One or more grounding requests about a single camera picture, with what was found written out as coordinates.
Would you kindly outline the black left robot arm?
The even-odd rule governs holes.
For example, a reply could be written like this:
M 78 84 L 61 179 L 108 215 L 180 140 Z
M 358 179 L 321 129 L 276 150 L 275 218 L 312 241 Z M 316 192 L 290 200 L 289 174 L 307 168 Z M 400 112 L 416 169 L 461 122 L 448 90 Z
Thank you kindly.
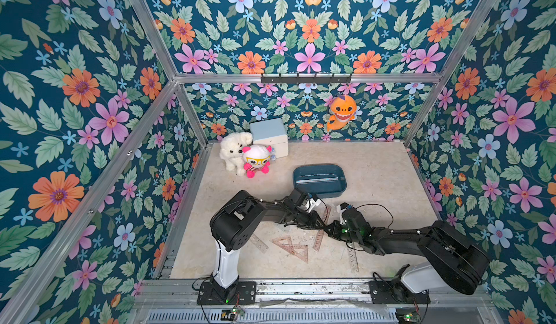
M 240 190 L 218 210 L 209 222 L 217 246 L 217 261 L 211 282 L 221 289 L 233 287 L 239 279 L 240 250 L 262 222 L 293 225 L 299 229 L 325 227 L 318 208 L 327 205 L 315 194 L 294 189 L 282 199 L 265 201 Z

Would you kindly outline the clear stencil ruler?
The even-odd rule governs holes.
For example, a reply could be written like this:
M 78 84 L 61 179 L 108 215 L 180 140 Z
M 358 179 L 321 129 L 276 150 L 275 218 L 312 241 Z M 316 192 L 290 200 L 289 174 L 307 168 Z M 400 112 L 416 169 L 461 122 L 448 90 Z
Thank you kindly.
M 356 249 L 352 244 L 347 244 L 348 259 L 350 263 L 350 270 L 352 273 L 359 273 L 359 263 L 357 259 Z

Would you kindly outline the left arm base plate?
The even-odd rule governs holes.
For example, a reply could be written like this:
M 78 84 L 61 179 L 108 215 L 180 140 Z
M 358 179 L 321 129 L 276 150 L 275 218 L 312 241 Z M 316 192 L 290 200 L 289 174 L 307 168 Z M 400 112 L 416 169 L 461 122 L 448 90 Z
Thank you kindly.
M 229 288 L 215 280 L 204 281 L 198 292 L 197 305 L 252 305 L 256 301 L 255 281 L 236 281 Z

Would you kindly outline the teal plastic storage box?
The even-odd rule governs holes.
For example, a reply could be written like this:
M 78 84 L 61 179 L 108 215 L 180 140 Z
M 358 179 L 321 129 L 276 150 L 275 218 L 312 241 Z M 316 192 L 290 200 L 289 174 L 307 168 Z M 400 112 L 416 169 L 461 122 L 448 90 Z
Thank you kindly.
M 302 192 L 319 198 L 336 198 L 347 189 L 343 169 L 334 164 L 304 165 L 292 174 L 293 186 Z

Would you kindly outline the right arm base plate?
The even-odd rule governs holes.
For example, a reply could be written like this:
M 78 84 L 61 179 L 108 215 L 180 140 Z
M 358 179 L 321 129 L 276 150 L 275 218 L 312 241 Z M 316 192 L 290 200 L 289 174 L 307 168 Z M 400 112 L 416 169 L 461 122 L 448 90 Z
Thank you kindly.
M 399 282 L 370 281 L 369 293 L 372 302 L 377 305 L 428 305 L 428 293 L 414 294 Z

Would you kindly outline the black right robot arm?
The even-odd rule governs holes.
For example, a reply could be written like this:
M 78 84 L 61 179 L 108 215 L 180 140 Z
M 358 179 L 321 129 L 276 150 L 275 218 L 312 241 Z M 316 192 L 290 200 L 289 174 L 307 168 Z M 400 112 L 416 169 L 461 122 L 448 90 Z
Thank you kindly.
M 490 263 L 480 246 L 444 221 L 410 230 L 371 227 L 367 223 L 362 227 L 350 226 L 334 221 L 324 231 L 334 240 L 359 244 L 368 254 L 425 257 L 450 288 L 464 295 L 476 291 Z

